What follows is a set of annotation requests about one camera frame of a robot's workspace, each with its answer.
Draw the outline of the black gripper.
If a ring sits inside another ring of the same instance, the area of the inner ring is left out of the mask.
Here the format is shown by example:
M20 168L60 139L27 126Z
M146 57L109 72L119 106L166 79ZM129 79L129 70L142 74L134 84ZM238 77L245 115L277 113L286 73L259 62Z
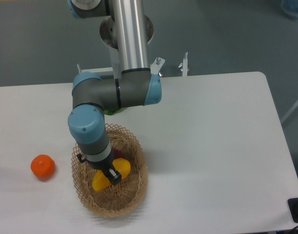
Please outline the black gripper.
M87 159L82 154L76 155L80 164L85 163ZM101 170L102 173L108 178L111 185L115 186L122 180L122 175L115 169L113 165L114 153L110 151L109 155L101 161L89 161L89 164L97 170Z

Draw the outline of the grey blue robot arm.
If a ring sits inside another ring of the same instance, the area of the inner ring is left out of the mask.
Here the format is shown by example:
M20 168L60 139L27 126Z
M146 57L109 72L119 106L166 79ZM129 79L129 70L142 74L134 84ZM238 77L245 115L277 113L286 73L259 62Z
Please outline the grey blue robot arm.
M104 112L159 103L160 77L150 69L148 42L153 26L140 0L70 0L71 13L80 19L105 17L106 32L119 54L119 78L102 79L91 72L74 78L73 109L68 116L71 135L84 160L100 170L111 185L122 180L113 165L114 152L107 134Z

